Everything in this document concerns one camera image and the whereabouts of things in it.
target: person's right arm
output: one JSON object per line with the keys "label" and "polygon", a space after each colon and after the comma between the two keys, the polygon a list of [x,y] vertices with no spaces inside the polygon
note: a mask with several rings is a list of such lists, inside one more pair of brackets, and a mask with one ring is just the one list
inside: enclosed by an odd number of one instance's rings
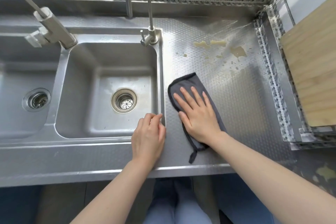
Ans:
{"label": "person's right arm", "polygon": [[282,224],[336,223],[336,198],[221,131],[207,95],[204,103],[191,90],[197,101],[183,88],[187,103],[174,94],[187,132],[221,155]]}

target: floor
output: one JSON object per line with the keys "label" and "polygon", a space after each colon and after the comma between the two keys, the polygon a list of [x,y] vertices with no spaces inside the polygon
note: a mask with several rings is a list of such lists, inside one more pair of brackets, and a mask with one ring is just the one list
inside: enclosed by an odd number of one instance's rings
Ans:
{"label": "floor", "polygon": [[[200,207],[213,224],[220,224],[210,176],[192,177]],[[127,224],[140,224],[152,200],[155,179],[147,179],[135,199]],[[46,185],[43,188],[35,224],[69,224],[105,188],[109,181]]]}

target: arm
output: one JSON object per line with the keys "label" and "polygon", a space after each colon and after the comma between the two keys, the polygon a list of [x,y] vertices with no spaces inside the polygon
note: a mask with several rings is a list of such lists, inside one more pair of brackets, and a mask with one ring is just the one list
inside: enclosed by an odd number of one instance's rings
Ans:
{"label": "arm", "polygon": [[160,157],[166,128],[162,115],[146,114],[132,136],[133,158],[70,224],[124,224],[147,175]]}
{"label": "arm", "polygon": [[174,95],[184,112],[179,116],[187,132],[221,155],[282,224],[332,224],[336,199],[278,163],[222,132],[207,95],[196,101],[181,88],[187,102]]}

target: person's left hand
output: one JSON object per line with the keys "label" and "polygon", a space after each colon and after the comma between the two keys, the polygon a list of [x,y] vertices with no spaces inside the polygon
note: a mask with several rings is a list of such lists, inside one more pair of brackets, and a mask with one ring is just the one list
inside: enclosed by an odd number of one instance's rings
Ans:
{"label": "person's left hand", "polygon": [[160,122],[162,114],[147,113],[139,120],[132,135],[132,160],[145,165],[149,171],[159,159],[166,138],[166,127]]}

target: hand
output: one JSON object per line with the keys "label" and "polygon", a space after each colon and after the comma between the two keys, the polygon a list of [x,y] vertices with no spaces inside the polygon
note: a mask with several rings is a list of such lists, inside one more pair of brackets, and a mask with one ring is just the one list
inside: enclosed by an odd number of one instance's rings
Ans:
{"label": "hand", "polygon": [[208,96],[203,92],[204,103],[195,87],[191,87],[191,91],[196,101],[185,88],[181,87],[180,90],[188,103],[176,93],[174,93],[174,98],[185,111],[185,113],[179,112],[178,114],[187,132],[197,141],[210,145],[211,140],[221,133],[221,129]]}
{"label": "hand", "polygon": [[132,160],[150,171],[159,159],[166,138],[166,127],[160,122],[162,114],[147,113],[139,120],[132,135]]}

